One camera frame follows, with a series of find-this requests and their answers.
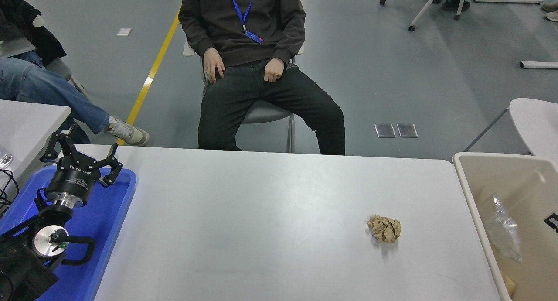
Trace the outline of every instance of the white sneaker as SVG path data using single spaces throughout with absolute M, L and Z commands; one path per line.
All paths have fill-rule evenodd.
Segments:
M 124 142 L 133 146 L 146 146 L 149 142 L 149 133 L 144 130 L 127 124 L 122 119 L 114 117 L 116 122 L 109 123 L 106 126 L 106 132 L 112 134 Z
M 544 15 L 544 17 L 546 17 L 547 19 L 549 19 L 551 21 L 558 21 L 558 11 L 546 13 Z
M 542 5 L 541 9 L 547 12 L 554 12 L 558 10 L 558 2 L 556 3 L 545 3 Z

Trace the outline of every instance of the glass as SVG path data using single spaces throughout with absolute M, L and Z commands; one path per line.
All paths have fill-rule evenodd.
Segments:
M 8 168 L 13 159 L 12 154 L 4 146 L 0 145 L 0 169 Z

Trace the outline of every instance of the plastic bin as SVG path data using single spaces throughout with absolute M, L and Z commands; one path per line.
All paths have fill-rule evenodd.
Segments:
M 37 214 L 33 202 L 36 191 L 48 186 L 55 171 L 56 166 L 46 166 L 29 178 L 0 221 L 0 233 Z M 100 171 L 104 176 L 110 169 L 101 168 Z M 58 282 L 40 296 L 39 301 L 92 301 L 95 298 L 132 201 L 135 186 L 136 174 L 132 170 L 122 169 L 113 185 L 103 188 L 99 182 L 95 183 L 87 205 L 74 208 L 74 217 L 66 223 L 65 228 L 70 235 L 90 236 L 95 239 L 95 251 L 91 260 L 83 265 L 57 267 L 54 274 L 58 277 Z M 85 249 L 84 245 L 70 244 L 66 250 L 67 258 L 81 259 Z
M 516 283 L 514 301 L 558 300 L 558 233 L 544 222 L 558 213 L 558 169 L 546 158 L 514 154 L 458 153 L 453 163 L 503 301 L 503 271 Z M 502 259 L 491 246 L 477 204 L 498 193 L 519 226 L 522 263 Z

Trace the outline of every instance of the blue tray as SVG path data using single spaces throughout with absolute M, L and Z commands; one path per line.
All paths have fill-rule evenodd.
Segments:
M 109 168 L 100 170 L 103 176 L 110 172 Z M 33 202 L 36 191 L 48 186 L 55 171 L 56 166 L 47 166 L 29 178 L 0 221 L 0 233 L 37 214 Z M 84 265 L 57 267 L 54 273 L 58 276 L 58 282 L 38 300 L 91 301 L 95 298 L 118 232 L 132 201 L 135 186 L 136 174 L 132 170 L 122 169 L 113 185 L 103 188 L 97 182 L 87 205 L 74 208 L 74 217 L 66 223 L 65 228 L 71 236 L 89 236 L 95 239 L 95 251 L 91 260 Z M 66 249 L 67 258 L 72 260 L 83 258 L 86 246 L 70 243 Z

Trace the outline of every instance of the hand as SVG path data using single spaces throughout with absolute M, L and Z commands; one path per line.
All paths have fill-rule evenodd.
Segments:
M 219 76 L 221 78 L 224 78 L 225 75 L 223 74 L 223 72 L 225 72 L 225 64 L 223 64 L 223 59 L 221 59 L 221 56 L 219 55 L 219 52 L 217 52 L 217 49 L 211 47 L 204 53 L 204 70 L 205 74 L 208 76 L 208 81 L 211 84 L 217 82 L 215 68 L 217 68 Z
M 33 20 L 33 26 L 34 27 L 44 26 L 44 23 L 45 22 L 40 15 L 37 15 L 37 17 Z
M 265 82 L 275 82 L 281 78 L 283 75 L 283 70 L 285 70 L 285 63 L 279 58 L 271 59 L 265 66 L 265 74 L 263 75 L 263 80 Z

